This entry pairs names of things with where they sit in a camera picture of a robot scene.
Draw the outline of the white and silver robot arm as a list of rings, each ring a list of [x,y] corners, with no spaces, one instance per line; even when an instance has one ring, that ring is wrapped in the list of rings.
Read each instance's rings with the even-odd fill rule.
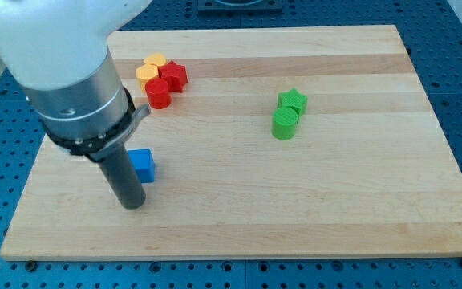
[[[149,4],[0,0],[0,57],[47,135],[70,153],[99,153],[128,131],[133,107],[107,38]]]

